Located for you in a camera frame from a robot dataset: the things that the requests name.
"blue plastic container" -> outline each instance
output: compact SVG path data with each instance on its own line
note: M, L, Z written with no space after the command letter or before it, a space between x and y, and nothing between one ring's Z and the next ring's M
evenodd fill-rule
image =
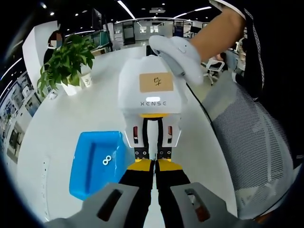
M107 155L112 157L103 165ZM83 132L75 150L69 191L80 200L99 191L109 182L118 183L129 162L123 134L112 132Z

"desk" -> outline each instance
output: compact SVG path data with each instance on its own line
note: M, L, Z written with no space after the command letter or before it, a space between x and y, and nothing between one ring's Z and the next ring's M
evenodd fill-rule
M82 201L69 194L69 179L79 135L84 131L124 131L124 118L116 105L118 75L127 59L145 55L145 47L133 47L95 57L90 88L74 96L59 93L54 100L45 99L37 110L23 138L17 180L42 221L46 221L40 192L43 162L49 163L45 191L48 219L78 212ZM189 90L186 96L188 107L182 114L182 133L178 147L172 150L172 161L183 166L191 181L202 183L225 200L228 211L237 215L234 188L220 145Z

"office chair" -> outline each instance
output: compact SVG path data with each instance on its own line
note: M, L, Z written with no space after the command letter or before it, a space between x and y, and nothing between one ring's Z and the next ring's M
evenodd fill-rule
M218 80L203 105L229 167L238 217L254 219L275 209L294 180L279 122L230 76Z
M207 76L209 78L212 86L213 80L218 80L216 74L223 69L225 63L223 61L218 61L213 58L210 58L208 63L202 63L202 65L207 69L207 72L204 73L204 76Z

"potted plant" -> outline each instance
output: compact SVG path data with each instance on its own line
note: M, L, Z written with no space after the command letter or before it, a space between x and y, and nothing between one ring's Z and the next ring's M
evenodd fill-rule
M81 73L82 67L93 67L94 55L91 50L94 44L79 35L69 36L63 45L55 49L52 58L42 66L40 79L37 82L38 92L45 97L43 89L50 85L57 89L62 84L68 95L75 94L80 87L80 79L86 87L91 86L90 71Z

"ceiling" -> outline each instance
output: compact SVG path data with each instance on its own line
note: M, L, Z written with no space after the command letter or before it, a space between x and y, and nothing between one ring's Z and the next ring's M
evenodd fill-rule
M208 0L188 0L179 4L176 4L177 1L175 0L123 0L122 2L135 18L154 16L173 18L182 13L187 13L179 18L208 22L219 14L219 10L215 7L194 11L195 9L211 6ZM73 32L87 31L92 26L92 8L101 12L107 22L131 19L131 16L116 0L34 0L18 1L18 3L9 1L6 12L13 17L7 18L5 17L7 14L1 15L1 21L7 23L3 24L6 34L2 36L2 42L4 43L0 46L3 54L0 78L12 64L22 57L22 43L15 48L13 46L25 39L35 25L57 20L61 24L60 30L66 35ZM156 11L150 13L152 8L159 8L161 11L156 9L157 14ZM21 60L0 81L0 92L12 79L16 80L20 72L25 70L24 61Z

